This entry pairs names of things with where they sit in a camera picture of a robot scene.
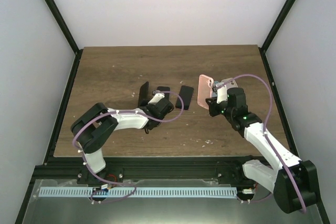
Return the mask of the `pink phone case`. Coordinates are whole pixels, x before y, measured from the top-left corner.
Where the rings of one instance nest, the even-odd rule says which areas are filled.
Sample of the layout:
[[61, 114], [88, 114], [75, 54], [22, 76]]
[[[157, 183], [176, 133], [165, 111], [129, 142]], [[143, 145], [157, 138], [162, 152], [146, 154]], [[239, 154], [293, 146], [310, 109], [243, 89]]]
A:
[[198, 79], [198, 90], [197, 90], [197, 104], [204, 108], [209, 109], [206, 99], [212, 97], [212, 86], [214, 84], [213, 78], [201, 74]]

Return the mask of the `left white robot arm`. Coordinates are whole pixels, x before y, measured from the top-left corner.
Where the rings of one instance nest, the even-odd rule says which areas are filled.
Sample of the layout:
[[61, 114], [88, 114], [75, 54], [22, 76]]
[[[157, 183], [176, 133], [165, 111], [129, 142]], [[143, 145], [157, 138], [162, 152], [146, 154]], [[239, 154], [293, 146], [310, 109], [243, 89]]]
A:
[[158, 127], [174, 105], [165, 97], [153, 98], [147, 104], [133, 110], [115, 110], [97, 103], [77, 119], [70, 130], [83, 151], [85, 164], [89, 166], [89, 178], [102, 184], [107, 178], [102, 147], [114, 131], [124, 129], [150, 130]]

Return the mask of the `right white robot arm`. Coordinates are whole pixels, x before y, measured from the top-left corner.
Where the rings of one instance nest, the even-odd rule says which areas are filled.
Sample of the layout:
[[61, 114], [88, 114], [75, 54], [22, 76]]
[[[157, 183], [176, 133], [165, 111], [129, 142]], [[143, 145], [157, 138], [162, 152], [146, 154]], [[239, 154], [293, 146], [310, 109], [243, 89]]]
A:
[[313, 162], [302, 161], [287, 150], [267, 130], [265, 123], [250, 112], [242, 88], [227, 90], [226, 95], [206, 98], [210, 116], [223, 115], [232, 128], [259, 150], [269, 163], [253, 159], [233, 170], [233, 177], [244, 184], [254, 180], [273, 194], [278, 207], [289, 214], [321, 200], [317, 169]]

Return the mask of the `beige phone case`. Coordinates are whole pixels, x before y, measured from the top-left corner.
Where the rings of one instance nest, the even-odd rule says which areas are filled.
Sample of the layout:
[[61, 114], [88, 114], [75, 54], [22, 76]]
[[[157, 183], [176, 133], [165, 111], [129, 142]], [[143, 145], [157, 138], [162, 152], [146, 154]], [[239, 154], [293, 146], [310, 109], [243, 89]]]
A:
[[232, 80], [232, 78], [223, 79], [222, 82], [227, 83], [227, 84], [225, 84], [225, 87], [227, 89], [238, 88], [238, 85], [237, 85], [236, 81]]

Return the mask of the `phone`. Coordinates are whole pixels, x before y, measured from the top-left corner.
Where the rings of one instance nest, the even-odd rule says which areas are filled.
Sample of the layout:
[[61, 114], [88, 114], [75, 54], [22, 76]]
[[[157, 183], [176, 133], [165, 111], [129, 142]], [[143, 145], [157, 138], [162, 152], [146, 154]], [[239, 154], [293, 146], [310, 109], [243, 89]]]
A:
[[147, 105], [149, 101], [148, 92], [149, 92], [149, 82], [146, 81], [143, 85], [141, 85], [139, 90], [138, 107]]
[[170, 94], [170, 87], [167, 87], [167, 86], [158, 86], [157, 87], [157, 90], [159, 93], [163, 93], [163, 94]]
[[183, 109], [184, 111], [189, 110], [193, 93], [194, 93], [193, 87], [181, 86], [180, 91], [179, 91], [179, 96], [181, 97], [183, 103], [178, 98], [176, 101], [175, 107], [180, 110]]

